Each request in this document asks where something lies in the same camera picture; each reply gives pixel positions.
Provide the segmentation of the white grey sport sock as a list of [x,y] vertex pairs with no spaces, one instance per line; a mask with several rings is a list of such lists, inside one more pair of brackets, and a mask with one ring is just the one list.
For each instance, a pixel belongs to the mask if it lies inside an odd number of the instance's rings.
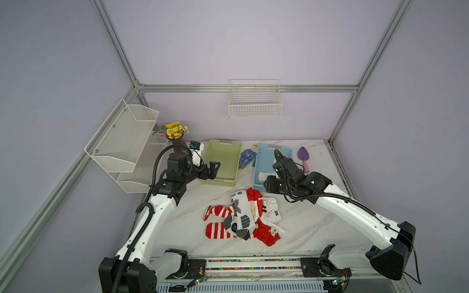
[[255,219],[246,190],[238,191],[231,196],[233,213],[224,220],[225,230],[233,237],[249,240],[256,229]]

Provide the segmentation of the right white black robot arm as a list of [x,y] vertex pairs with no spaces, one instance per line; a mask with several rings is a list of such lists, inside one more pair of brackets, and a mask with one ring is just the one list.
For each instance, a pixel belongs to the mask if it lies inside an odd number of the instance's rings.
[[322,277],[332,277],[349,269],[374,269],[390,280],[406,276],[414,247],[416,228],[409,222],[397,223],[343,192],[321,173],[305,174],[298,164],[274,150],[274,175],[267,177],[264,187],[268,193],[282,194],[289,203],[309,201],[350,224],[366,238],[367,243],[356,247],[329,244],[317,259],[316,268]]

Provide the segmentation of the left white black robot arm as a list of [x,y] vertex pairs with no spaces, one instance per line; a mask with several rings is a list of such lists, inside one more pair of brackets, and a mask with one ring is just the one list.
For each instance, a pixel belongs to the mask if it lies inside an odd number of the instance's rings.
[[136,209],[140,221],[125,245],[113,258],[99,265],[104,293],[153,293],[167,277],[182,278],[189,270],[185,250],[167,249],[154,263],[150,262],[158,233],[166,218],[175,210],[187,185],[195,179],[217,177],[220,162],[205,164],[204,144],[170,145],[157,156],[149,192]]

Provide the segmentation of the red snowflake sock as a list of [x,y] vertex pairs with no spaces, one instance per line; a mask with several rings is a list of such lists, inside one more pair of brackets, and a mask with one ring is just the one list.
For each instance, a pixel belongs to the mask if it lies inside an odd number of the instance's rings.
[[257,190],[252,188],[247,191],[247,199],[250,207],[254,222],[257,222],[266,213],[266,206],[263,200],[263,196]]

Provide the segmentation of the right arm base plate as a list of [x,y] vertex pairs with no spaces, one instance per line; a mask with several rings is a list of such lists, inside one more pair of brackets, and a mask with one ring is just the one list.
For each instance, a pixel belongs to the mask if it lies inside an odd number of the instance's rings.
[[304,277],[350,277],[350,269],[337,269],[330,261],[320,258],[301,258],[300,268]]

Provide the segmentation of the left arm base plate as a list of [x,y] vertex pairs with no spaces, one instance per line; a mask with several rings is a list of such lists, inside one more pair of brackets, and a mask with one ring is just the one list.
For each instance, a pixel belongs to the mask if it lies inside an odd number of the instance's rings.
[[207,260],[189,259],[183,273],[173,273],[166,280],[193,280],[205,275]]

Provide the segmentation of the plain white sock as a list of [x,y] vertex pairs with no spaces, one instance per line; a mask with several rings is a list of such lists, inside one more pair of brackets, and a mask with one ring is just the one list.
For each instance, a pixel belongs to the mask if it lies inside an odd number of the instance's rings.
[[259,183],[263,183],[268,176],[270,176],[271,174],[270,173],[266,173],[266,172],[259,172],[258,175],[257,175],[257,181]]

